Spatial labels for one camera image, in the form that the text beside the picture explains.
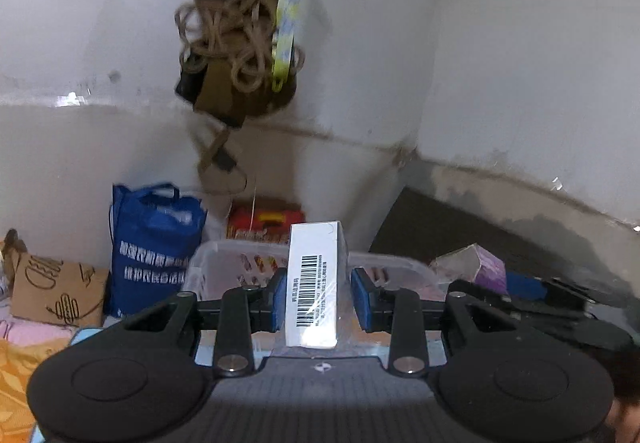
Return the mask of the white barcode carton box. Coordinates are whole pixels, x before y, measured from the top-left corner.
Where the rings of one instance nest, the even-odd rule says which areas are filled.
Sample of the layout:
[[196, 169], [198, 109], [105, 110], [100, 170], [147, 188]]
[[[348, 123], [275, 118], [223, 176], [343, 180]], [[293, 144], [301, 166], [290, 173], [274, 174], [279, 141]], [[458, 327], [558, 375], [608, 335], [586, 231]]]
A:
[[346, 262], [340, 222], [298, 223], [291, 227], [285, 345], [314, 350], [337, 346]]

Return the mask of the clear plastic perforated basket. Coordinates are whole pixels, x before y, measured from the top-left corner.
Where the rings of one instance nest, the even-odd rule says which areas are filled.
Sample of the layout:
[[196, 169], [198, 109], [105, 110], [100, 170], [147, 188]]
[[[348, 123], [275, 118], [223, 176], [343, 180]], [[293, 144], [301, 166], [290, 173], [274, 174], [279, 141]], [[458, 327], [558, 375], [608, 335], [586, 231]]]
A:
[[[287, 265], [286, 245], [235, 239], [206, 241], [194, 253], [182, 288], [201, 300], [219, 299], [235, 287], [265, 286], [274, 272]], [[445, 299], [435, 273], [413, 259], [355, 251], [348, 255], [347, 267], [362, 267], [375, 285], [388, 290], [407, 288], [423, 300]]]

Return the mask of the red printed gift box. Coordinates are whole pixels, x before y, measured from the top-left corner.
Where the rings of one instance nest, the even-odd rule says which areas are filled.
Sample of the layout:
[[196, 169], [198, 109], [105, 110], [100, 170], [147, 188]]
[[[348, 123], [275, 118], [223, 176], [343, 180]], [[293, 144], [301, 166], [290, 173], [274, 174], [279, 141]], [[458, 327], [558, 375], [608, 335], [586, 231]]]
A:
[[237, 241], [288, 244], [291, 226], [305, 221], [301, 210], [234, 205], [228, 217], [226, 237]]

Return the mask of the purple small carton box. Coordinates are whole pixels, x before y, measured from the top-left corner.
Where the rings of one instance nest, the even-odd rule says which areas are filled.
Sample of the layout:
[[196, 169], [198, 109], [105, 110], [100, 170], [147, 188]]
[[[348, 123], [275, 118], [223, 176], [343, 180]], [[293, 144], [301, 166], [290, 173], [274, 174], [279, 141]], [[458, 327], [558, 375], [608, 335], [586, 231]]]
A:
[[504, 262], [477, 244], [441, 255], [428, 266], [442, 288], [462, 279], [501, 295], [508, 292]]

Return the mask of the blue printed tote bag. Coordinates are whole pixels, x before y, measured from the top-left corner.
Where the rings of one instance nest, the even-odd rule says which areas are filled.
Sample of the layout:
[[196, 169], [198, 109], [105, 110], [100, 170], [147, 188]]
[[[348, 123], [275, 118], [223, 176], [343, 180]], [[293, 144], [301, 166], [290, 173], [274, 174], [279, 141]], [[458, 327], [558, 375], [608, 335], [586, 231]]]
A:
[[114, 185], [106, 314], [133, 315], [178, 293], [206, 219], [201, 200], [171, 183]]

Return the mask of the brown printed paper bag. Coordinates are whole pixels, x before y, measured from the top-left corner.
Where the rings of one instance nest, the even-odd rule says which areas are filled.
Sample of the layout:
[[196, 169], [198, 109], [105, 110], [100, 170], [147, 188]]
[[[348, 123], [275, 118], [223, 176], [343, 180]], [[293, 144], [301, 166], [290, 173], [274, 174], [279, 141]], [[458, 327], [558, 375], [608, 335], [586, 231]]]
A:
[[106, 269], [33, 255], [16, 229], [6, 232], [1, 253], [14, 317], [79, 328], [103, 324]]

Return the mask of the brown hanging bag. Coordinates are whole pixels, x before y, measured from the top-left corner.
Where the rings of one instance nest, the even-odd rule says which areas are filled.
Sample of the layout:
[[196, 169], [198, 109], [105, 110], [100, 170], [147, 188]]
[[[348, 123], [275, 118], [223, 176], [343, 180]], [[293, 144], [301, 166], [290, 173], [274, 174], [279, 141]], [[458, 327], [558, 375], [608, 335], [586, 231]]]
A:
[[274, 88], [272, 46], [277, 0], [192, 0], [175, 12], [181, 42], [180, 78], [175, 92], [193, 111], [213, 117], [222, 128], [201, 148], [198, 177], [214, 167], [242, 174], [226, 150], [233, 130], [248, 118], [269, 116], [288, 106], [304, 64], [293, 53], [288, 79]]

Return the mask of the pink blanket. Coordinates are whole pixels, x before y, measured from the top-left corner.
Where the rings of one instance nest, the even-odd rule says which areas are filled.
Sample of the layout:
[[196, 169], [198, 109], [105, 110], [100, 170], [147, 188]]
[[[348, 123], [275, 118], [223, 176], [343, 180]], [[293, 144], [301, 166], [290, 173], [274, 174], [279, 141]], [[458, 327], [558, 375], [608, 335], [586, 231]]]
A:
[[0, 325], [1, 338], [20, 347], [41, 345], [58, 339], [70, 340], [76, 333], [75, 327], [26, 321], [13, 316], [2, 319]]

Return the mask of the orange patterned blanket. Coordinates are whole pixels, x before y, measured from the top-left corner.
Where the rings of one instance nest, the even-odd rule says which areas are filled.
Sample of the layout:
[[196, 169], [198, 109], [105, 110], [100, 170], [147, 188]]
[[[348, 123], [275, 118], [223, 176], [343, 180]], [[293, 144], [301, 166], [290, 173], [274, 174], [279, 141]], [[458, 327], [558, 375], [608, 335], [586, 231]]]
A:
[[63, 350], [67, 338], [48, 340], [39, 345], [14, 345], [1, 340], [0, 352], [0, 441], [27, 442], [35, 426], [26, 388], [35, 369], [48, 357]]

